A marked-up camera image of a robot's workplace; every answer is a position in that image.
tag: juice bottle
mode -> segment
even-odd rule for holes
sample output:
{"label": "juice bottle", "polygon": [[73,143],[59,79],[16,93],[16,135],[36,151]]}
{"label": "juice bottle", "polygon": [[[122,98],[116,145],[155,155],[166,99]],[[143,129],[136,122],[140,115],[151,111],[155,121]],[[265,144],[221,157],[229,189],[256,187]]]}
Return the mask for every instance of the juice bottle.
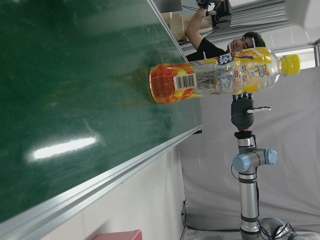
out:
{"label": "juice bottle", "polygon": [[155,102],[171,104],[218,93],[260,92],[271,88],[279,75],[299,72],[298,55],[278,58],[264,47],[255,47],[199,61],[160,64],[151,69],[149,82]]}

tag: man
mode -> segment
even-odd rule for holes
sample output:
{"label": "man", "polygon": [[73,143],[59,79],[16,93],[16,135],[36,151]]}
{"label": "man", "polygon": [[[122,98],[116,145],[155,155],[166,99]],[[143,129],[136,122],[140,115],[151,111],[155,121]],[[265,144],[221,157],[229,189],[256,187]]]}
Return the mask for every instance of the man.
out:
{"label": "man", "polygon": [[265,47],[266,44],[261,35],[256,32],[247,32],[242,37],[236,38],[228,44],[226,50],[216,47],[205,37],[199,34],[199,29],[202,19],[206,16],[209,3],[216,2],[217,0],[197,0],[200,8],[193,15],[188,27],[185,29],[185,35],[190,43],[196,49],[195,53],[186,56],[188,61],[202,60],[224,55],[229,52],[239,52],[243,49],[253,47]]}

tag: man's arm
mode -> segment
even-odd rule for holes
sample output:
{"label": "man's arm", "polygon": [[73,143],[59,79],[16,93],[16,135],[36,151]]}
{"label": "man's arm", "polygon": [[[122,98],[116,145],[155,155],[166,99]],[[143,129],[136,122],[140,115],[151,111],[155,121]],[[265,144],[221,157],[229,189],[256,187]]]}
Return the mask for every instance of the man's arm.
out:
{"label": "man's arm", "polygon": [[199,29],[201,26],[202,19],[206,16],[207,10],[200,7],[196,13],[191,18],[188,27],[185,29],[184,33],[186,37],[189,39],[190,43],[193,47],[198,50],[199,45],[204,38],[200,35]]}

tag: black shirt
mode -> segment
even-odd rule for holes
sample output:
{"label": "black shirt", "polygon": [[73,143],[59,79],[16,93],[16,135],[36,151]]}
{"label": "black shirt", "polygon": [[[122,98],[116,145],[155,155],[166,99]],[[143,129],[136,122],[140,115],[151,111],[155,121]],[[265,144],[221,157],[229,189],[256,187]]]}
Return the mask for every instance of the black shirt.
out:
{"label": "black shirt", "polygon": [[207,59],[211,59],[211,58],[224,55],[227,52],[221,48],[216,47],[216,45],[212,44],[206,38],[203,38],[202,41],[200,42],[198,50],[194,53],[187,55],[186,59],[188,59],[189,62],[203,60],[205,59],[204,53]]}

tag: chalkboard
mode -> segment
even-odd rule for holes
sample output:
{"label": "chalkboard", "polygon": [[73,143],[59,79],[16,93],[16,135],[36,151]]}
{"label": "chalkboard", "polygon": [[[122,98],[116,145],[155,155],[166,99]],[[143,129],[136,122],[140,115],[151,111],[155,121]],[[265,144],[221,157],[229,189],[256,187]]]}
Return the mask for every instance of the chalkboard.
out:
{"label": "chalkboard", "polygon": [[146,0],[3,1],[0,38],[0,223],[201,124],[151,97],[184,58]]}

